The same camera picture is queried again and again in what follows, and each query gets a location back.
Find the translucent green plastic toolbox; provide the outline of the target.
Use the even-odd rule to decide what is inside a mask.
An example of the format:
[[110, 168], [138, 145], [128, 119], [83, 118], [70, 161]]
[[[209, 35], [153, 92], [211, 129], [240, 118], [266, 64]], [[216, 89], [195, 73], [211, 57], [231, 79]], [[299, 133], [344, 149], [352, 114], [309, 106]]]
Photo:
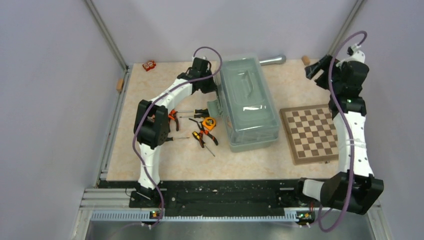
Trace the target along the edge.
[[207, 109], [222, 118], [232, 152], [266, 148], [279, 139], [278, 111], [255, 54], [223, 58], [214, 82], [216, 99]]

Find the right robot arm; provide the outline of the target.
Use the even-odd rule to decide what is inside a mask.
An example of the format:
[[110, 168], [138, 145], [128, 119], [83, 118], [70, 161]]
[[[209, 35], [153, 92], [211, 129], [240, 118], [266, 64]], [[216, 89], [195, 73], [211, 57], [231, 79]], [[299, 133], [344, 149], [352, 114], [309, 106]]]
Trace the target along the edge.
[[293, 192], [299, 206], [312, 200], [324, 207], [342, 210], [348, 199], [347, 212], [364, 215], [384, 191], [384, 182], [371, 169], [365, 141], [366, 103], [360, 96], [369, 73], [364, 60], [335, 60], [329, 54], [305, 68], [307, 79], [320, 70], [317, 86], [330, 91], [328, 108], [336, 129], [338, 172], [326, 180], [302, 178]]

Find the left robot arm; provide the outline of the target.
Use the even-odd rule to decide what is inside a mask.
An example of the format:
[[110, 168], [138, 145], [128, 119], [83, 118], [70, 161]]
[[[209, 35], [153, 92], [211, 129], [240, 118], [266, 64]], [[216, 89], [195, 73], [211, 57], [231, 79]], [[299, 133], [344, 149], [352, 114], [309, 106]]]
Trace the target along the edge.
[[134, 123], [133, 146], [141, 158], [138, 186], [131, 193], [131, 208], [161, 208], [164, 198], [159, 188], [160, 154], [170, 133], [169, 114], [185, 98], [196, 91], [216, 90], [212, 64], [206, 58], [194, 57], [192, 65], [180, 73], [166, 90], [151, 100], [141, 100]]

